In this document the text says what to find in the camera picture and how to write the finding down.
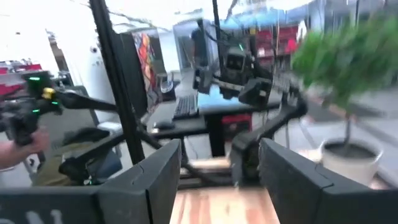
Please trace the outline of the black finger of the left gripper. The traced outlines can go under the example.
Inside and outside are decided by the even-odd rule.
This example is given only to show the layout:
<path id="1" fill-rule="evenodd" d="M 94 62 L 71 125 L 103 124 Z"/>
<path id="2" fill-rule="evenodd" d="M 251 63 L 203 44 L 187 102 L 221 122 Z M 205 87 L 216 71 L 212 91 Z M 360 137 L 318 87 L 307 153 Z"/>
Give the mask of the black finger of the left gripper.
<path id="1" fill-rule="evenodd" d="M 238 100 L 247 105 L 267 105 L 272 82 L 263 78 L 250 79 L 239 92 Z"/>
<path id="2" fill-rule="evenodd" d="M 209 94 L 212 80 L 213 74 L 211 71 L 205 68 L 198 68 L 194 73 L 193 88 L 199 93 Z"/>

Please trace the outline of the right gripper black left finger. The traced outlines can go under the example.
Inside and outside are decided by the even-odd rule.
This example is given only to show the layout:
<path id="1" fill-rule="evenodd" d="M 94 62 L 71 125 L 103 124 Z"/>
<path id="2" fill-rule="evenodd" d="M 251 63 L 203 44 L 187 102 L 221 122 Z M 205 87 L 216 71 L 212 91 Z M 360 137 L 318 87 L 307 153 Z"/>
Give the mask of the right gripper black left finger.
<path id="1" fill-rule="evenodd" d="M 182 157 L 173 139 L 103 184 L 98 193 L 105 224 L 169 224 Z"/>

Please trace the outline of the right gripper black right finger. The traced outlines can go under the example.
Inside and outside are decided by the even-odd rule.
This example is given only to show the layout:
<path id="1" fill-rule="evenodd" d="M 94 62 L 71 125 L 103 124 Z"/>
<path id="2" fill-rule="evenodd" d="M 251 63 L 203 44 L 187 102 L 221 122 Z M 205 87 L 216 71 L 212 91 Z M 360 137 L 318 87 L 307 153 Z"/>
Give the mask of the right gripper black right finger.
<path id="1" fill-rule="evenodd" d="M 281 223 L 397 224 L 397 190 L 373 190 L 263 138 L 259 178 Z"/>

